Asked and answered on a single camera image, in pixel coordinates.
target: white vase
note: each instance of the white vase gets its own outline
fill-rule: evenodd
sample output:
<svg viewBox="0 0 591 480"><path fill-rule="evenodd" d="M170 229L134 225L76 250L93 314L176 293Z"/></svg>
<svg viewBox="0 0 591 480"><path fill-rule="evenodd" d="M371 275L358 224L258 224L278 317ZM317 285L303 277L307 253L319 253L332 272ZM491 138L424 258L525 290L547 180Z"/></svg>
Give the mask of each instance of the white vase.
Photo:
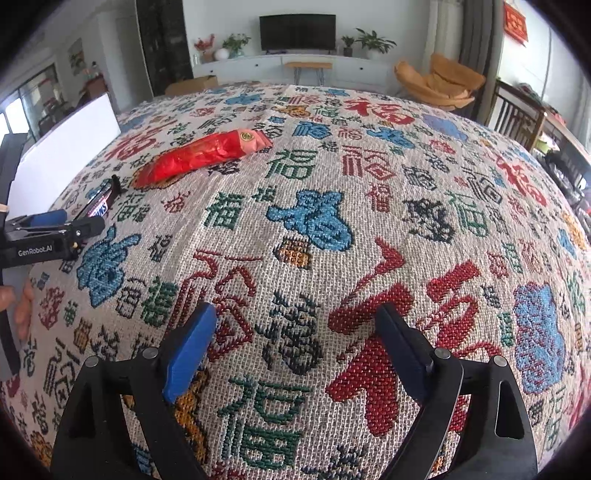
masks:
<svg viewBox="0 0 591 480"><path fill-rule="evenodd" d="M384 54L379 50L368 50L368 59L383 61Z"/></svg>
<svg viewBox="0 0 591 480"><path fill-rule="evenodd" d="M217 61L227 60L230 57L230 51L227 48L220 48L213 54L213 58Z"/></svg>

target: television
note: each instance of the television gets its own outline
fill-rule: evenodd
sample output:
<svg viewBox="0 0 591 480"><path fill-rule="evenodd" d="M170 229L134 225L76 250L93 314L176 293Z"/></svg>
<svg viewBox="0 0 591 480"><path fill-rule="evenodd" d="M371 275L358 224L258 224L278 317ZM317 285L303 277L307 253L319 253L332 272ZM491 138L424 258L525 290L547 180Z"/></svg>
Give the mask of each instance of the television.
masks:
<svg viewBox="0 0 591 480"><path fill-rule="evenodd" d="M259 20L262 50L336 49L336 15L266 15Z"/></svg>

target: metal screw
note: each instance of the metal screw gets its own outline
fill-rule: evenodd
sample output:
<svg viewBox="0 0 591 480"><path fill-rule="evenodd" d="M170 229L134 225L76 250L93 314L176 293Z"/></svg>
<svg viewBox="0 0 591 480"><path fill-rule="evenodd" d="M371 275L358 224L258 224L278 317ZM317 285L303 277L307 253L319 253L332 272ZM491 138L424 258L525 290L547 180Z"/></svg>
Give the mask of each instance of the metal screw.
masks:
<svg viewBox="0 0 591 480"><path fill-rule="evenodd" d="M155 346L149 346L142 352L142 356L147 360L152 360L158 355L158 349Z"/></svg>
<svg viewBox="0 0 591 480"><path fill-rule="evenodd" d="M88 368L96 367L99 364L99 358L96 355L90 356L85 360L84 364Z"/></svg>
<svg viewBox="0 0 591 480"><path fill-rule="evenodd" d="M499 367L506 367L507 366L507 359L504 356L495 355L492 359L494 363L496 363Z"/></svg>
<svg viewBox="0 0 591 480"><path fill-rule="evenodd" d="M447 348L437 347L435 349L435 356L441 360L447 360L451 355L452 353Z"/></svg>

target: red snack package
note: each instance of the red snack package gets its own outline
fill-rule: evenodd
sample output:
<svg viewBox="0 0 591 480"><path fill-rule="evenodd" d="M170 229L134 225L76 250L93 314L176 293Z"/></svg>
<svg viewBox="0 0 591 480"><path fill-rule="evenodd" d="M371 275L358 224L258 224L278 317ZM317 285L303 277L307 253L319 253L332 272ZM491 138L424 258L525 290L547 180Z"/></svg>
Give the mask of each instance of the red snack package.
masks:
<svg viewBox="0 0 591 480"><path fill-rule="evenodd" d="M262 132L237 129L195 140L183 147L161 153L150 161L134 181L135 188L169 179L175 175L222 163L272 146Z"/></svg>

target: white cabinet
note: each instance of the white cabinet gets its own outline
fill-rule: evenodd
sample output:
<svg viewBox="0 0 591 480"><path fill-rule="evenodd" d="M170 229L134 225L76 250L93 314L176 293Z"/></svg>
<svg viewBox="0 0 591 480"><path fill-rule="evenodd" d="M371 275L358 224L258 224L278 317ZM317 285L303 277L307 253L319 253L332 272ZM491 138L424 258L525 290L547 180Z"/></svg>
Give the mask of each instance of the white cabinet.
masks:
<svg viewBox="0 0 591 480"><path fill-rule="evenodd" d="M193 76L216 75L220 85L233 82L255 81L294 83L294 70L285 66L291 61L331 63L324 70L324 85L375 93L392 93L398 85L393 66L375 60L331 55L262 55L214 61L193 67ZM300 84L318 85L316 71L303 69Z"/></svg>

